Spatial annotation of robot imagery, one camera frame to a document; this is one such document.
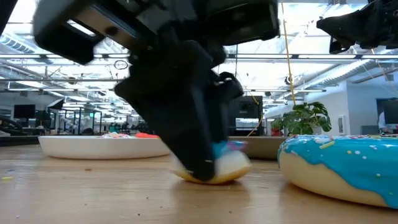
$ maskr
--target yellow cable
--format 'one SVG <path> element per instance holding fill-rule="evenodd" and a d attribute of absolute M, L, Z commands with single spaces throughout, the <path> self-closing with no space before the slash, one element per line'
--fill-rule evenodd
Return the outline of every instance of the yellow cable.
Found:
<path fill-rule="evenodd" d="M 239 79 L 239 81 L 240 81 L 240 83 L 242 83 L 242 79 L 241 79 L 241 76 L 238 74 L 237 76 L 236 76 L 238 79 Z M 254 102 L 258 105 L 259 104 L 259 102 L 256 100 L 256 97 L 254 97 L 253 96 L 253 94 L 251 93 L 251 92 L 249 92 L 249 94 L 251 95 L 251 97 L 253 98 L 253 100 L 254 100 Z"/>
<path fill-rule="evenodd" d="M 285 47 L 286 47 L 286 55 L 287 55 L 287 67 L 289 68 L 289 81 L 290 81 L 290 92 L 292 93 L 293 105 L 296 105 L 296 98 L 294 96 L 294 87 L 293 87 L 293 78 L 292 78 L 292 70 L 290 68 L 290 57 L 289 57 L 289 46 L 287 43 L 287 33 L 286 33 L 286 21 L 285 21 L 285 11 L 284 11 L 284 3 L 280 2 L 282 5 L 282 16 L 284 18 L 284 32 L 285 32 Z"/>
<path fill-rule="evenodd" d="M 253 130 L 251 130 L 251 132 L 248 134 L 248 137 L 256 130 L 256 128 L 258 128 L 258 127 L 260 126 L 260 124 L 261 124 L 261 122 L 262 122 L 262 117 L 263 117 L 263 115 L 262 115 L 262 113 L 261 113 L 261 118 L 260 118 L 259 123 L 257 124 L 257 126 L 256 126 L 255 128 L 253 128 Z"/>

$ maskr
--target potted plant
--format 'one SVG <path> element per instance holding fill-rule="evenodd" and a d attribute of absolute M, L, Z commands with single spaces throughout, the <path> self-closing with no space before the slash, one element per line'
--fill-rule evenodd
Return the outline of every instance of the potted plant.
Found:
<path fill-rule="evenodd" d="M 328 111 L 320 102 L 293 106 L 293 111 L 271 122 L 272 128 L 286 128 L 292 134 L 314 134 L 314 129 L 331 130 Z"/>

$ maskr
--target person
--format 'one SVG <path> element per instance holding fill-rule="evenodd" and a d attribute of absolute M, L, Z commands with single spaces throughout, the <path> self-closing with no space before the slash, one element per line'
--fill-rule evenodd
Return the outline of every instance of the person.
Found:
<path fill-rule="evenodd" d="M 381 114 L 379 115 L 379 129 L 381 131 L 381 133 L 393 133 L 393 130 L 391 128 L 388 127 L 388 125 L 386 124 L 386 118 L 384 116 L 384 111 L 381 112 Z"/>

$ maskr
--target computer monitor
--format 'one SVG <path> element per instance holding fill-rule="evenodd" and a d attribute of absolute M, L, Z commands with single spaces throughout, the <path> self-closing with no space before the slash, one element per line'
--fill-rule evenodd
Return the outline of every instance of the computer monitor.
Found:
<path fill-rule="evenodd" d="M 398 124 L 398 101 L 388 100 L 384 103 L 384 119 L 386 124 Z"/>
<path fill-rule="evenodd" d="M 36 105 L 14 105 L 14 118 L 35 118 Z"/>

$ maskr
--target wooden table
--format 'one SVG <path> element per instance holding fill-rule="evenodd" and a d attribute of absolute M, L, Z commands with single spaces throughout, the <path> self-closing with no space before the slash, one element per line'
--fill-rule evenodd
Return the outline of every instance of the wooden table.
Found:
<path fill-rule="evenodd" d="M 398 211 L 322 197 L 254 161 L 233 185 L 181 181 L 167 158 L 73 161 L 38 146 L 0 148 L 0 223 L 397 223 Z"/>

